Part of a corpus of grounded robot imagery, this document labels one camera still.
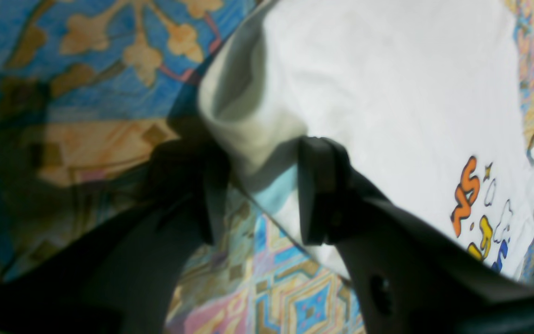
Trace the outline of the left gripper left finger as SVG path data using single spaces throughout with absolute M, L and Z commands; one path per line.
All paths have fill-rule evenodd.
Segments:
M 187 260 L 220 241 L 230 165 L 217 145 L 157 149 L 144 201 L 0 285 L 0 334 L 160 334 Z

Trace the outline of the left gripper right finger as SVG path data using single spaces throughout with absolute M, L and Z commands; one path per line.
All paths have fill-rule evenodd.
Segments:
M 369 334 L 534 334 L 534 288 L 392 204 L 327 138 L 298 142 L 305 245 L 339 252 Z

